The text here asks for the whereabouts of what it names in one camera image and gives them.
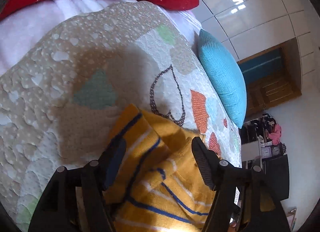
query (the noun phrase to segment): screw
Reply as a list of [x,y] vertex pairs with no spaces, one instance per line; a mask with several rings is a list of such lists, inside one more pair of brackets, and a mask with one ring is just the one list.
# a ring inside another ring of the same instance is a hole
[[99,162],[97,161],[97,160],[92,160],[91,162],[90,162],[90,166],[92,166],[92,167],[95,167],[95,166],[97,166],[99,164]]
[[64,170],[65,170],[65,167],[64,167],[64,166],[59,166],[59,167],[57,168],[57,172],[59,172],[59,173],[63,172]]
[[229,163],[228,163],[228,161],[226,161],[226,160],[221,160],[221,161],[219,162],[219,164],[220,164],[221,166],[227,166]]
[[262,169],[261,169],[260,166],[255,165],[255,166],[253,167],[253,170],[256,171],[256,172],[260,172]]

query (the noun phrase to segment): patterned bedspread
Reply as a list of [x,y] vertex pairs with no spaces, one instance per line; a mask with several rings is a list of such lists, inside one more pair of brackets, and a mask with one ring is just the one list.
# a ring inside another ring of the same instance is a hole
[[129,103],[241,164],[237,127],[187,40],[149,2],[61,23],[0,78],[0,95],[0,200],[23,231],[55,169],[98,158]]

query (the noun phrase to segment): floor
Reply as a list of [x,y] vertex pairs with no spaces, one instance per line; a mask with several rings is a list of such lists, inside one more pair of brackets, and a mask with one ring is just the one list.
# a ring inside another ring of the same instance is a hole
[[236,61],[297,38],[302,88],[311,85],[315,69],[314,48],[300,0],[200,0],[193,13]]

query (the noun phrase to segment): clock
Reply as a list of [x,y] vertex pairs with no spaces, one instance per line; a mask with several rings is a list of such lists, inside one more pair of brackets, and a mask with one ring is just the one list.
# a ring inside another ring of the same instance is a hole
[[262,159],[272,157],[271,147],[270,146],[262,147],[261,148],[261,155],[262,155]]
[[282,143],[261,148],[262,159],[281,156],[284,155],[285,152],[286,146]]
[[280,144],[271,146],[271,155],[272,155],[272,157],[284,155],[285,152],[286,152],[285,144],[280,143]]

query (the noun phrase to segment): white tiled wall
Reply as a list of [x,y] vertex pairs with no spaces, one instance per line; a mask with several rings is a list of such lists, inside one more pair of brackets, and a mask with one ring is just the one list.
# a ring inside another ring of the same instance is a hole
[[314,47],[301,0],[200,0],[193,12],[236,60],[297,37],[302,82],[313,79]]
[[312,75],[314,85],[320,91],[320,16],[311,4],[310,0],[302,0],[304,6],[305,17],[307,18],[307,23],[310,29],[310,33],[313,41],[313,56],[315,62],[315,70],[305,75]]

